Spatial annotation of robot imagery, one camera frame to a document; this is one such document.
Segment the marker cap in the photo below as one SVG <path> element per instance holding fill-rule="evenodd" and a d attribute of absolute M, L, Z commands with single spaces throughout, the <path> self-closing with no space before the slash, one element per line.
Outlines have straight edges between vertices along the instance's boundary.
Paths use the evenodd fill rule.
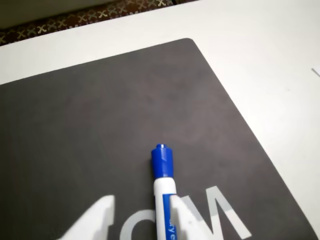
<path fill-rule="evenodd" d="M 172 149 L 165 144 L 158 144 L 151 152 L 152 170 L 155 179 L 174 177 Z"/>

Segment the floor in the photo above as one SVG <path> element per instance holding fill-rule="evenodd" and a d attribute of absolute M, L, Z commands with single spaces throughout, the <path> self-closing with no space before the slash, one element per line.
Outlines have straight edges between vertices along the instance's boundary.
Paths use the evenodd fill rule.
<path fill-rule="evenodd" d="M 192 0 L 117 0 L 0 30 L 0 46 L 101 21 L 191 2 Z"/>

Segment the white desk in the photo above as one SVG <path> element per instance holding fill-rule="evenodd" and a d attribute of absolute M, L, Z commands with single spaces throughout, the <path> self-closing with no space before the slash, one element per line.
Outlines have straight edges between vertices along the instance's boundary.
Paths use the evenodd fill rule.
<path fill-rule="evenodd" d="M 320 237 L 319 0 L 200 0 L 39 36 L 0 47 L 0 84 L 182 38 L 195 41 Z"/>

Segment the marker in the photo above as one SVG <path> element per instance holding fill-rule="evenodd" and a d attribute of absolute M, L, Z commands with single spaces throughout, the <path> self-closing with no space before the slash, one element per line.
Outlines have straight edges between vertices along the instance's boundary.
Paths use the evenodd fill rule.
<path fill-rule="evenodd" d="M 170 196 L 177 194 L 171 148 L 158 144 L 151 152 L 157 240 L 176 240 L 176 227 L 170 221 Z"/>

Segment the dark gray mat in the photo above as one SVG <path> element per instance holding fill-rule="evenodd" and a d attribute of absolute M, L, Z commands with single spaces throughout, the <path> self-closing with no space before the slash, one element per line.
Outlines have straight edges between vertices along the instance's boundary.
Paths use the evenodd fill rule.
<path fill-rule="evenodd" d="M 1 239 L 59 238 L 112 194 L 108 239 L 118 240 L 132 214 L 154 209 L 157 143 L 173 149 L 178 194 L 190 196 L 209 226 L 206 189 L 217 186 L 248 239 L 317 239 L 190 39 L 4 84 L 0 115 Z M 218 211 L 224 239 L 240 240 Z M 132 239 L 156 239 L 155 231 L 141 221 Z"/>

